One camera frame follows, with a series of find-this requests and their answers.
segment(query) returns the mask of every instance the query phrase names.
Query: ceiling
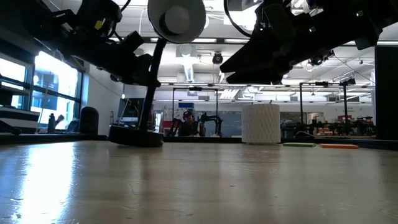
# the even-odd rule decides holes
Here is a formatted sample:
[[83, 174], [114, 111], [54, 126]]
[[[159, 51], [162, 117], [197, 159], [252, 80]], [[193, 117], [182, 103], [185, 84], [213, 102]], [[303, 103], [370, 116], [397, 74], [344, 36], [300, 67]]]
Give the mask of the ceiling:
[[[123, 5], [125, 0], [114, 0], [119, 5]], [[59, 9], [72, 9], [77, 12], [80, 7], [81, 0], [51, 0], [51, 3]], [[223, 0], [204, 0], [205, 6], [212, 8], [212, 14], [223, 14]], [[131, 7], [146, 6], [147, 0], [132, 0]], [[126, 36], [130, 32], [137, 30], [141, 32], [143, 37], [156, 37], [156, 33], [147, 18], [144, 9], [127, 8], [123, 12], [123, 20], [118, 24], [117, 32], [121, 36]], [[243, 38], [243, 36], [231, 25], [224, 25], [223, 18], [220, 16], [211, 17], [209, 26], [204, 30], [200, 37], [202, 38]], [[380, 40], [395, 41], [398, 40], [398, 24], [387, 27], [381, 35]], [[154, 44], [144, 44], [141, 49], [146, 54], [152, 54]], [[193, 65], [195, 75], [209, 74], [211, 77], [219, 74], [217, 65], [213, 65], [211, 60], [215, 52], [221, 52], [224, 60], [239, 50], [242, 45], [220, 45], [220, 44], [196, 44], [197, 54], [201, 55], [200, 63]], [[178, 74], [183, 75], [183, 65], [175, 64], [177, 45], [169, 44], [166, 46], [162, 64], [160, 66], [160, 77], [177, 77]], [[317, 67], [313, 72], [303, 68], [293, 69], [284, 84], [293, 85], [300, 82], [309, 82], [311, 80], [332, 81], [334, 78], [340, 77], [346, 73], [352, 73], [353, 69], [357, 70], [360, 75], [356, 75], [358, 84], [369, 83], [371, 70], [374, 69], [374, 48], [366, 50], [357, 50], [356, 47], [338, 47], [335, 49], [336, 57], [325, 62], [321, 67]]]

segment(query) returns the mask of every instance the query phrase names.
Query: table surface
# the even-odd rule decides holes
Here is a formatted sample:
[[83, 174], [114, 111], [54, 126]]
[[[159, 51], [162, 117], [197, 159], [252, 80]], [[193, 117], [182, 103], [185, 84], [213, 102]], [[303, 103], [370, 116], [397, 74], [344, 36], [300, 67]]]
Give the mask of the table surface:
[[0, 223], [397, 223], [398, 152], [0, 147]]

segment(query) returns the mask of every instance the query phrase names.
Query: white cylinder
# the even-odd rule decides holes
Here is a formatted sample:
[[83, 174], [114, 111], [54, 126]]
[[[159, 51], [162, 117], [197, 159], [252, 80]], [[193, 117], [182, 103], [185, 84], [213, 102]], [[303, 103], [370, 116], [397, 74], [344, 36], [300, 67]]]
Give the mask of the white cylinder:
[[279, 143], [279, 105], [255, 104], [244, 106], [242, 109], [242, 142], [247, 144]]

